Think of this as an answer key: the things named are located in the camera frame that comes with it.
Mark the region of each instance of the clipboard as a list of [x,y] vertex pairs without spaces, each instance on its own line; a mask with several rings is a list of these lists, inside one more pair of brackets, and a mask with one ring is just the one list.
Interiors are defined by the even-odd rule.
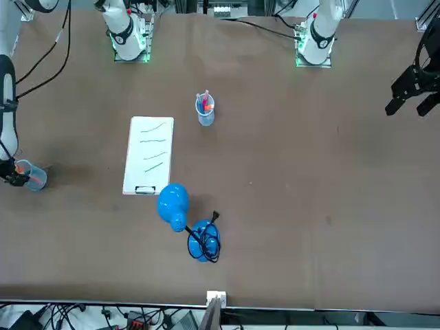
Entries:
[[158,195],[170,182],[174,118],[131,118],[124,195]]

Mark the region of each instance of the paper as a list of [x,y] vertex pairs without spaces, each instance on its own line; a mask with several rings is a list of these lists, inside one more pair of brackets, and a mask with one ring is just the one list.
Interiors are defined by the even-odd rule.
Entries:
[[132,117],[124,195],[158,195],[170,181],[174,118]]

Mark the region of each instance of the table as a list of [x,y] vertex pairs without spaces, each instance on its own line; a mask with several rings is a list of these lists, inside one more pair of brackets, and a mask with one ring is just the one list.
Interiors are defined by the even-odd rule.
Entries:
[[[23,26],[18,77],[61,21]],[[218,289],[232,306],[438,311],[440,113],[418,118],[419,100],[384,112],[414,22],[341,22],[332,69],[296,68],[292,40],[197,15],[159,20],[148,65],[115,64],[105,30],[73,11],[65,71],[20,102],[19,158],[50,181],[0,186],[0,296],[204,305]],[[210,128],[194,110],[205,88]],[[175,118],[171,181],[190,193],[191,223],[220,212],[217,264],[190,258],[157,197],[122,196],[132,116]]]

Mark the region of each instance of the clear plastic cup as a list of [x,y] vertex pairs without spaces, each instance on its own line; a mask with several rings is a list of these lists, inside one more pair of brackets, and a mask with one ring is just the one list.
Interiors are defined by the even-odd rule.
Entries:
[[[200,98],[203,99],[205,92],[200,94]],[[197,115],[199,116],[199,123],[201,126],[210,126],[214,122],[214,98],[212,98],[211,94],[208,95],[208,100],[206,101],[206,105],[212,105],[212,109],[208,112],[203,111],[201,109],[201,101],[195,98],[195,111],[197,111]]]
[[29,181],[25,183],[25,187],[32,191],[43,189],[47,182],[47,174],[41,168],[32,165],[26,159],[15,162],[16,171],[20,174],[29,175]]

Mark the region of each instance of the clipboard clip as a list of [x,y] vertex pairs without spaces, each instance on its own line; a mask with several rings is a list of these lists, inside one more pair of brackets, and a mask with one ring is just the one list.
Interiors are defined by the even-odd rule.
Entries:
[[156,193],[156,186],[136,186],[135,194],[137,195],[154,195]]

